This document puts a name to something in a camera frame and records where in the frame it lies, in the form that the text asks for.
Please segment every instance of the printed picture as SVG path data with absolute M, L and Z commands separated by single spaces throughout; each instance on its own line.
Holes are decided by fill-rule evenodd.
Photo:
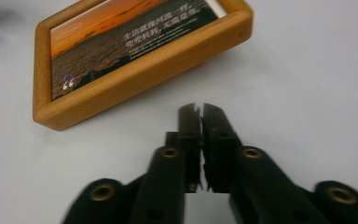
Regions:
M 52 100 L 217 20 L 205 0 L 110 0 L 54 27 Z

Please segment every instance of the wooden frame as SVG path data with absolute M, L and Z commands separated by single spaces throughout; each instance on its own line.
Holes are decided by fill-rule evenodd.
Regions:
M 247 40 L 253 11 L 242 0 L 219 0 L 227 15 L 52 101 L 50 29 L 101 4 L 79 1 L 41 21 L 35 31 L 34 121 L 64 130 Z

